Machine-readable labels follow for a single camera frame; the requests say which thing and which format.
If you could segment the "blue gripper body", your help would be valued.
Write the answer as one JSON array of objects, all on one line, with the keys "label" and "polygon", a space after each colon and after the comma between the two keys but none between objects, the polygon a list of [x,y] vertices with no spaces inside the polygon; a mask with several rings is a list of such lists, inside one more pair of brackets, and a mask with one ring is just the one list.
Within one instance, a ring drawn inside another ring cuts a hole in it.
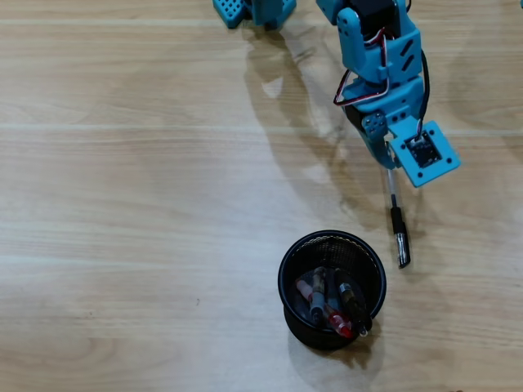
[{"label": "blue gripper body", "polygon": [[341,108],[355,106],[364,113],[382,110],[387,118],[388,134],[415,137],[422,126],[425,89],[421,77],[398,83],[385,80],[377,85],[362,78],[341,80]]}]

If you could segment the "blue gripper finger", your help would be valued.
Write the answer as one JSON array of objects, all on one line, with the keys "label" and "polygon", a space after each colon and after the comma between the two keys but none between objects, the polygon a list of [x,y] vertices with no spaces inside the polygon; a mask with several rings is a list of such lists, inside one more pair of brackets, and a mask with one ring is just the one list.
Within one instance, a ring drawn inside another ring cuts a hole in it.
[{"label": "blue gripper finger", "polygon": [[393,157],[385,136],[389,132],[387,118],[382,110],[364,113],[355,106],[346,107],[346,117],[357,129],[373,158],[386,169],[396,169],[399,160]]}]

